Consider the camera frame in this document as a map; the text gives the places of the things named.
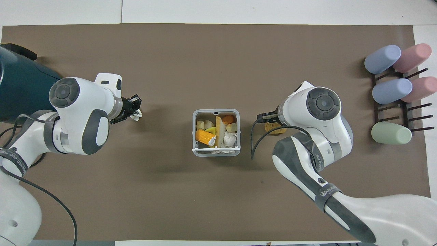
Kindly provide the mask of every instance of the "round gray button pad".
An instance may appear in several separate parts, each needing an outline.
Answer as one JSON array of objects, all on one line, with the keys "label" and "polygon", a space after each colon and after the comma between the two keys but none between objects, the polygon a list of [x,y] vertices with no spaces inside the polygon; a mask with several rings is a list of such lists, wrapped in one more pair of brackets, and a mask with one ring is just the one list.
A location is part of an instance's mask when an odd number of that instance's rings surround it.
[{"label": "round gray button pad", "polygon": [[340,99],[327,88],[314,88],[306,99],[308,112],[316,119],[330,120],[340,111]]},{"label": "round gray button pad", "polygon": [[79,84],[74,78],[58,80],[50,89],[49,98],[54,107],[65,108],[76,101],[79,96]]}]

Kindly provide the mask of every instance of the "pink cup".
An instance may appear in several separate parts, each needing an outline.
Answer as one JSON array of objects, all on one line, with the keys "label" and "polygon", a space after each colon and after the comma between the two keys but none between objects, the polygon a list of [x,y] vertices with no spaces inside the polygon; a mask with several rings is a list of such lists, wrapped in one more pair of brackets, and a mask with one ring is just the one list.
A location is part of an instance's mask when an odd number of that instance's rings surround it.
[{"label": "pink cup", "polygon": [[393,64],[400,73],[408,73],[431,56],[432,49],[427,44],[417,44],[402,51],[401,57]]},{"label": "pink cup", "polygon": [[411,84],[413,85],[412,91],[401,98],[404,102],[417,101],[437,92],[437,78],[435,77],[422,77],[411,80]]}]

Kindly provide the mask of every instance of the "brown mat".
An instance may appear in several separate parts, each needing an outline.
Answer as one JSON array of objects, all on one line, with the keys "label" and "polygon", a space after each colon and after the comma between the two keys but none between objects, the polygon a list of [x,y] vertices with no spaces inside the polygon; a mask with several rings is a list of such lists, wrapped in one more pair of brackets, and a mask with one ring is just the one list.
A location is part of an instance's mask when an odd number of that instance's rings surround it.
[{"label": "brown mat", "polygon": [[[403,146],[375,143],[364,58],[388,44],[414,45],[411,26],[53,25],[5,26],[3,42],[36,52],[63,76],[123,77],[142,98],[143,118],[111,126],[95,155],[48,154],[29,180],[58,195],[80,240],[350,240],[275,169],[267,137],[250,160],[250,126],[304,80],[334,90],[354,131],[347,157],[321,175],[353,197],[430,195],[423,133]],[[241,115],[242,151],[200,158],[191,151],[196,109]],[[257,139],[264,132],[257,126]],[[70,239],[68,215],[45,194],[37,239]]]}]

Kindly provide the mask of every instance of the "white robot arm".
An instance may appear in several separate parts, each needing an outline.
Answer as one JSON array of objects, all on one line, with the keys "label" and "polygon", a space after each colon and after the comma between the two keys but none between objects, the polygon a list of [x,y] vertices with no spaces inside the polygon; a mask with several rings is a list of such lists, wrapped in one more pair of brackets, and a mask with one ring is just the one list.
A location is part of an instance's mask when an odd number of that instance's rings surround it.
[{"label": "white robot arm", "polygon": [[416,195],[349,197],[318,174],[352,149],[352,131],[341,116],[341,106],[335,92],[305,81],[277,110],[258,115],[258,122],[279,122],[309,133],[301,131],[278,141],[273,150],[275,167],[362,242],[437,245],[436,201]]},{"label": "white robot arm", "polygon": [[[0,166],[22,177],[46,152],[91,155],[105,144],[109,123],[141,117],[141,99],[121,97],[121,76],[98,74],[94,82],[66,77],[50,89],[57,112],[40,110],[0,149]],[[41,224],[41,209],[18,180],[0,172],[0,246],[28,245]]]}]

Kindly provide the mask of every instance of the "dark teal container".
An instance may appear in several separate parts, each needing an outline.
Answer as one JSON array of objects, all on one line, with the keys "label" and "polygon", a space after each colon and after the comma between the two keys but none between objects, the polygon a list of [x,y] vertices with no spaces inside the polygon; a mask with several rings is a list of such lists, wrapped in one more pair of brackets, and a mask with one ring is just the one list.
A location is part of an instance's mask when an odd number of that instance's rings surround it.
[{"label": "dark teal container", "polygon": [[49,91],[60,79],[53,70],[0,47],[0,121],[14,123],[20,114],[55,110]]}]

